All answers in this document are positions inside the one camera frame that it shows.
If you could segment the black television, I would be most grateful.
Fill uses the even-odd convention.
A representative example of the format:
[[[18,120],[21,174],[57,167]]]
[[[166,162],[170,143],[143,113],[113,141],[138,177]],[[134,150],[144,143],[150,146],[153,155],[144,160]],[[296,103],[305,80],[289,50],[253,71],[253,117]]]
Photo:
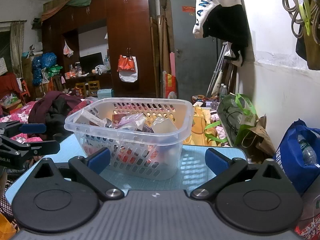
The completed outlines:
[[[99,65],[103,65],[102,53],[94,53],[79,58],[83,74],[91,73]]]

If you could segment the white black hanging jacket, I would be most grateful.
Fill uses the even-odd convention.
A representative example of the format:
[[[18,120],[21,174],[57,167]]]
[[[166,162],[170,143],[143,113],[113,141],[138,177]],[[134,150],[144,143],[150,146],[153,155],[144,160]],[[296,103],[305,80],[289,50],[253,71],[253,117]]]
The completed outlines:
[[[243,65],[249,27],[241,0],[196,0],[195,38],[214,37],[229,43],[225,59]]]

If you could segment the dark maroon clothes pile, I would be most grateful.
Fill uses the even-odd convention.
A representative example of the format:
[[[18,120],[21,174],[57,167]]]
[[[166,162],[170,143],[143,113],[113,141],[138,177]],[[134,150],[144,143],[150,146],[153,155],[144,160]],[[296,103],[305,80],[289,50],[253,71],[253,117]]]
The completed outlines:
[[[44,133],[34,133],[43,141],[56,140],[62,142],[71,135],[64,128],[65,119],[69,113],[81,103],[77,96],[71,96],[60,91],[48,92],[41,100],[37,101],[28,118],[29,124],[45,124]]]

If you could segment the clear plastic basket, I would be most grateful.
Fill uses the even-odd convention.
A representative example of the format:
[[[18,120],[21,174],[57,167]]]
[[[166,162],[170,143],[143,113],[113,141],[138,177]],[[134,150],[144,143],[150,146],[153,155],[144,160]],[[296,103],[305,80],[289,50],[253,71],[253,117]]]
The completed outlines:
[[[148,127],[156,122],[164,124],[164,130],[160,133],[128,131],[74,123],[83,109],[104,121],[112,120],[113,114],[143,113]],[[191,134],[193,114],[192,104],[185,100],[106,98],[68,116],[65,129],[74,133],[87,155],[108,148],[110,169],[141,178],[167,180],[178,169],[183,141]]]

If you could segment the blue shopping bag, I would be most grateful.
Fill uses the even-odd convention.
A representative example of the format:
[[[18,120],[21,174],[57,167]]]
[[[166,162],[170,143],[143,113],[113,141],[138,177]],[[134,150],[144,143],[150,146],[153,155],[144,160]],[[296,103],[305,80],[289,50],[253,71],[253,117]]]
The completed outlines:
[[[303,150],[310,146],[316,155],[314,164],[307,164]],[[310,128],[303,120],[291,124],[274,155],[274,160],[285,172],[301,195],[319,176],[319,129]]]

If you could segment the blue table mat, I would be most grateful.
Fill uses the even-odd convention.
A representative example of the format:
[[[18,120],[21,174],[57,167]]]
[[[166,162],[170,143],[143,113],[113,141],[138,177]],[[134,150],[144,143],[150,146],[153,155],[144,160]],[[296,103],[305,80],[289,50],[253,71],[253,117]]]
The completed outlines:
[[[100,176],[116,185],[125,194],[128,190],[186,190],[189,194],[193,189],[215,177],[215,174],[205,164],[204,156],[207,149],[208,147],[204,146],[183,145],[178,169],[175,175],[168,180],[151,180],[122,174],[112,171],[109,166],[101,172]],[[244,152],[238,148],[216,147],[215,149],[229,159],[234,157],[246,159]],[[51,158],[55,163],[66,163],[71,157],[78,155],[85,156],[85,152],[75,135],[71,135],[60,143],[60,151],[57,154],[44,157]],[[7,189],[5,197],[10,204],[37,164],[38,162]]]

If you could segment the brown paper bag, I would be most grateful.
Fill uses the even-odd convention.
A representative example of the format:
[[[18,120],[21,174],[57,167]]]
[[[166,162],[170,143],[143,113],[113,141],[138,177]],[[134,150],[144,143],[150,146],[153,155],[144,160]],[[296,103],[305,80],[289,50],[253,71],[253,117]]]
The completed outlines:
[[[263,154],[274,156],[276,149],[266,131],[267,117],[260,117],[255,127],[245,130],[245,136],[241,145],[245,149],[252,149],[262,152]]]

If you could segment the dark red wooden wardrobe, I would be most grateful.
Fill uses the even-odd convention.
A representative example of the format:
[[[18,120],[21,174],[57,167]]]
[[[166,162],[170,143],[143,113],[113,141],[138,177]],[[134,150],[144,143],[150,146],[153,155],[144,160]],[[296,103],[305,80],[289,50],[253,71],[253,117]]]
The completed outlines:
[[[99,81],[112,88],[117,97],[158,98],[160,96],[159,48],[156,0],[92,0],[86,7],[64,5],[42,22],[45,53],[52,52],[63,73],[80,63],[80,41],[103,40],[111,70],[106,74],[87,73],[66,81],[67,88],[78,83]],[[120,55],[135,56],[138,80],[123,82],[117,72]]]

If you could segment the white red carton box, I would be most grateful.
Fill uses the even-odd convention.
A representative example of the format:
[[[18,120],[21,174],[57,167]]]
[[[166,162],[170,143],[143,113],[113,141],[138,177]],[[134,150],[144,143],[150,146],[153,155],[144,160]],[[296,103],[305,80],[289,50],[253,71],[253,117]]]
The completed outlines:
[[[106,122],[104,120],[101,120],[85,109],[80,111],[79,116],[76,117],[73,122],[76,124],[106,127]]]

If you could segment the blue plastic bag pile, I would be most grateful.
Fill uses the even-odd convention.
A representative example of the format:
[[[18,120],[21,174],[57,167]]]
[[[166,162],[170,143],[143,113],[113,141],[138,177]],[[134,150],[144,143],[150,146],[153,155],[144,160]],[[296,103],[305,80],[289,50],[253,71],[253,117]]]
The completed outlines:
[[[59,74],[60,69],[61,67],[57,65],[57,57],[54,53],[45,53],[34,57],[31,62],[33,86],[40,86],[40,84],[43,82],[43,79],[46,80]]]

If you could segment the grey door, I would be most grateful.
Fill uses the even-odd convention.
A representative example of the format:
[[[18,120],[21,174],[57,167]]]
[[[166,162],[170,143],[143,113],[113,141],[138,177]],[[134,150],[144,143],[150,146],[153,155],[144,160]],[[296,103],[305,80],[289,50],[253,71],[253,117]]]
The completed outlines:
[[[206,95],[221,50],[219,39],[194,37],[195,4],[196,0],[170,0],[177,93],[188,101]]]

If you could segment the purple clear packet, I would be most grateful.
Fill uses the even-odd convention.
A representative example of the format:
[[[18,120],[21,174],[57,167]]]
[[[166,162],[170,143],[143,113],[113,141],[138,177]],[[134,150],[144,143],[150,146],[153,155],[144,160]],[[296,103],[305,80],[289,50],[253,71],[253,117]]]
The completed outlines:
[[[141,131],[144,127],[145,121],[146,116],[143,113],[127,115],[121,118],[115,128],[128,131]]]

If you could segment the red white hanging bag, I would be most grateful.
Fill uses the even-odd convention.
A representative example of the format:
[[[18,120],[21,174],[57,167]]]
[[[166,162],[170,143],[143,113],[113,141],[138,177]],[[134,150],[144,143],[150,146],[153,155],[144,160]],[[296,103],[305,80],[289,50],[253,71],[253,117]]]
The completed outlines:
[[[135,56],[120,55],[117,72],[123,82],[134,83],[138,80],[138,65]]]

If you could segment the orange yellow blanket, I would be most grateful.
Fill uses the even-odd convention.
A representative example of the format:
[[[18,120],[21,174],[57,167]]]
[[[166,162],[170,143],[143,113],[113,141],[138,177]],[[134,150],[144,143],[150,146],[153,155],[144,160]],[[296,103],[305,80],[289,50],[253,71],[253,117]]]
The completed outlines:
[[[183,141],[184,145],[221,147],[228,139],[217,114],[210,110],[194,107],[193,123],[190,136]]]

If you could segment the green patterned bag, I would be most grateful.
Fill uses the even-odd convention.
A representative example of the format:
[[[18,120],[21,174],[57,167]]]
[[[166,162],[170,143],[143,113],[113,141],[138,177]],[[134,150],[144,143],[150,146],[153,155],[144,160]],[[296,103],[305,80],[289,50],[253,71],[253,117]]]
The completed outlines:
[[[229,142],[231,147],[239,146],[250,128],[256,126],[258,117],[255,107],[245,94],[229,94],[219,103],[219,121],[205,127],[205,136],[216,142]],[[207,129],[222,126],[226,137],[217,139],[207,133]]]

